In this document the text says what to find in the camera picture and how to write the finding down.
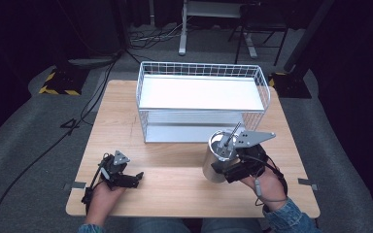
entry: wooden table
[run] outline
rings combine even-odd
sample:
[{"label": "wooden table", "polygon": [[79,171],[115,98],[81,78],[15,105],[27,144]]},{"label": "wooden table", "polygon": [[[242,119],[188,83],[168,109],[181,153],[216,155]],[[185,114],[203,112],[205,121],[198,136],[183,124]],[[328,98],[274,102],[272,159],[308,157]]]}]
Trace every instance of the wooden table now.
[{"label": "wooden table", "polygon": [[[113,216],[263,217],[254,193],[240,182],[211,183],[202,173],[206,144],[145,144],[135,99],[136,82],[110,81],[93,125],[76,182],[90,185],[104,153],[120,150],[128,156],[124,174],[145,172],[138,188],[128,188]],[[307,213],[320,209],[296,149],[277,93],[257,131],[275,132],[262,143],[288,182],[288,196]],[[84,216],[85,191],[73,188],[66,206],[72,216]]]}]

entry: table leg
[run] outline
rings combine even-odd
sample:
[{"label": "table leg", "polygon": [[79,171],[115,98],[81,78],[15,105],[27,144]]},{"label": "table leg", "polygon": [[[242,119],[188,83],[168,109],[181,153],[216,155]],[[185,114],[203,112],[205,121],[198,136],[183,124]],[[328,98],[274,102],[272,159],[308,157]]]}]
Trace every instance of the table leg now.
[{"label": "table leg", "polygon": [[185,55],[187,53],[187,0],[184,0],[183,7],[183,29],[181,31],[180,49],[179,55]]},{"label": "table leg", "polygon": [[251,39],[251,33],[244,33],[245,43],[247,44],[248,52],[250,53],[251,58],[257,58],[256,50],[254,47],[253,40]]}]

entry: black cable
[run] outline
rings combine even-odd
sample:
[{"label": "black cable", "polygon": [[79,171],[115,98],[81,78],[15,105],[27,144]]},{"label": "black cable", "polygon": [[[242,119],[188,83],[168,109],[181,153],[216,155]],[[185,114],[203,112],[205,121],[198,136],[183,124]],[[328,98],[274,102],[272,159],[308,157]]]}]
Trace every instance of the black cable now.
[{"label": "black cable", "polygon": [[[108,79],[112,68],[114,67],[115,63],[117,62],[117,59],[108,67],[107,72],[106,72],[106,80]],[[102,92],[99,94],[98,98],[96,99],[95,103],[92,105],[92,107],[88,110],[88,112],[84,115],[81,116],[81,119],[78,121],[77,124],[73,125],[65,134],[62,135],[54,144],[52,144],[47,150],[45,150],[41,155],[39,155],[32,163],[30,163],[23,171],[11,182],[11,184],[5,189],[5,192],[2,194],[0,198],[0,206],[2,202],[4,201],[6,195],[9,193],[11,188],[17,183],[17,181],[33,166],[35,165],[41,158],[43,158],[45,155],[47,155],[54,147],[56,147],[66,136],[71,134],[71,132],[77,128],[81,122],[83,122],[83,119],[87,117],[87,115],[92,111],[92,109],[95,107],[96,103],[99,101],[100,96],[102,95]]]},{"label": "black cable", "polygon": [[182,26],[181,24],[177,25],[176,27],[174,27],[172,29],[166,30],[166,32],[163,32],[162,29],[160,29],[160,32],[158,34],[153,35],[153,33],[156,31],[156,29],[155,29],[149,36],[134,39],[134,40],[142,40],[142,39],[146,38],[147,40],[145,41],[144,45],[142,45],[142,46],[132,45],[132,42],[131,42],[130,43],[130,48],[134,49],[134,50],[150,49],[153,46],[155,46],[156,44],[158,44],[159,42],[167,42],[169,40],[172,40],[174,37],[180,36],[181,33],[173,35],[173,36],[170,36],[170,34],[172,32],[174,32],[177,28],[180,28],[181,26]]},{"label": "black cable", "polygon": [[271,160],[271,162],[274,165],[274,167],[272,167],[271,165],[269,165],[268,162],[262,161],[261,159],[258,159],[258,158],[255,158],[255,157],[251,157],[251,156],[248,156],[248,155],[244,155],[243,157],[244,158],[249,158],[249,159],[252,159],[252,160],[255,160],[255,161],[258,161],[258,162],[262,163],[264,166],[266,166],[269,169],[271,169],[272,172],[278,177],[278,181],[280,181],[280,183],[283,185],[284,193],[287,196],[288,195],[288,184],[287,184],[286,179],[284,178],[284,174],[280,170],[278,170],[277,165],[275,165],[274,160],[272,160],[272,158],[270,156],[268,156],[267,154],[264,154],[264,155],[268,158],[267,161]]},{"label": "black cable", "polygon": [[134,56],[138,56],[138,57],[142,57],[142,58],[148,59],[148,60],[150,60],[150,61],[155,61],[155,60],[153,60],[153,59],[151,59],[151,58],[149,58],[149,57],[146,57],[146,56],[137,55],[137,54],[134,54],[134,53],[132,53],[132,55],[134,55]]},{"label": "black cable", "polygon": [[[86,124],[89,124],[89,125],[93,125],[92,123],[89,123],[87,121],[85,121],[85,117],[90,113],[90,111],[92,111],[92,109],[95,107],[95,105],[98,103],[98,101],[100,100],[101,96],[102,96],[102,93],[103,91],[105,90],[105,86],[106,86],[106,83],[107,83],[107,80],[108,80],[108,77],[111,73],[111,70],[112,68],[114,67],[115,63],[117,61],[115,60],[114,63],[112,63],[108,68],[107,70],[105,71],[105,78],[104,78],[104,81],[98,86],[98,88],[96,89],[95,93],[92,95],[92,97],[89,99],[89,101],[85,104],[83,110],[81,111],[81,120],[86,123]],[[84,111],[86,109],[86,107],[89,105],[90,101],[93,100],[93,98],[95,98],[96,94],[98,93],[99,89],[101,88],[102,86],[102,90],[101,92],[99,93],[98,95],[98,98],[96,99],[95,103],[92,105],[92,107],[87,111],[87,113],[85,114],[85,116],[83,116],[84,114]]]},{"label": "black cable", "polygon": [[129,39],[132,39],[133,38],[133,34],[135,34],[136,36],[134,37],[134,39],[139,39],[139,38],[144,38],[145,35],[144,35],[144,32],[142,31],[132,31],[132,32],[129,32]]},{"label": "black cable", "polygon": [[141,61],[139,61],[132,53],[130,53],[128,50],[125,50],[126,53],[128,53],[138,64],[141,64]]},{"label": "black cable", "polygon": [[[271,160],[271,162],[272,162],[272,163],[274,164],[274,166],[275,166],[274,161],[272,161],[272,159],[271,159],[268,155],[266,155],[266,156],[268,157],[268,159]],[[258,179],[260,173],[263,173],[262,170],[263,170],[263,168],[259,168],[259,170],[256,172],[255,180]],[[265,198],[263,198],[263,199],[264,199],[264,201],[267,201],[267,202],[282,202],[282,201],[286,201],[286,200],[287,200],[287,198],[286,198],[286,199],[283,199],[283,200],[269,200],[269,199],[265,199]],[[262,205],[264,205],[263,202],[261,202],[260,204],[258,204],[259,201],[260,201],[259,196],[256,196],[255,205],[256,205],[256,206],[262,206]]]},{"label": "black cable", "polygon": [[90,202],[92,201],[92,196],[93,196],[93,190],[95,190],[95,188],[98,185],[100,185],[102,182],[104,182],[104,180],[101,180],[96,185],[93,185],[95,183],[95,181],[96,181],[96,178],[99,175],[99,172],[101,171],[101,168],[103,166],[102,163],[104,163],[104,160],[102,160],[101,164],[99,164],[99,167],[96,170],[95,175],[93,176],[92,183],[90,184],[90,186],[88,186],[88,187],[85,188],[85,195],[84,195],[84,197],[83,197],[83,199],[82,199],[81,202],[85,204],[85,212],[86,212],[86,214],[89,212]]},{"label": "black cable", "polygon": [[[166,41],[166,40],[162,40],[164,38],[178,37],[181,34],[176,34],[176,35],[173,35],[173,36],[170,36],[170,34],[172,34],[172,32],[174,32],[180,26],[181,25],[176,26],[172,29],[166,29],[165,31],[163,31],[163,29],[161,29],[161,31],[158,34],[154,35],[153,33],[156,31],[156,29],[155,29],[148,36],[145,36],[143,32],[129,32],[130,34],[136,34],[136,36],[132,36],[132,35],[130,36],[131,47],[133,49],[144,49],[147,46],[148,43],[150,43],[151,41],[153,41],[155,39],[158,39],[160,42],[162,42],[162,41]],[[145,41],[143,46],[132,45],[132,43],[134,43],[134,42],[142,42],[142,41]]]}]

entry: metal cup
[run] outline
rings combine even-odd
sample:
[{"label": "metal cup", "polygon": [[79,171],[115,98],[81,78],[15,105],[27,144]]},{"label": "metal cup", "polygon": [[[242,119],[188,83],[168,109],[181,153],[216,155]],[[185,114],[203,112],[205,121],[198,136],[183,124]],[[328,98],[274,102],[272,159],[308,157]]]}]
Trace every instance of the metal cup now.
[{"label": "metal cup", "polygon": [[202,172],[213,183],[224,182],[225,176],[221,172],[222,168],[235,162],[236,151],[233,145],[237,135],[233,134],[231,137],[232,134],[233,132],[217,131],[208,141]]}]

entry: white wire basket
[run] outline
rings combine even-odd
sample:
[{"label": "white wire basket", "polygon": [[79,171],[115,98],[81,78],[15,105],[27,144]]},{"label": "white wire basket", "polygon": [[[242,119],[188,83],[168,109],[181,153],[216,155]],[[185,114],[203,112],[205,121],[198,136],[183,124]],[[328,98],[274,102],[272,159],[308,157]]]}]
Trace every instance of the white wire basket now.
[{"label": "white wire basket", "polygon": [[142,62],[136,100],[146,143],[207,143],[218,130],[255,130],[270,103],[257,65]]}]

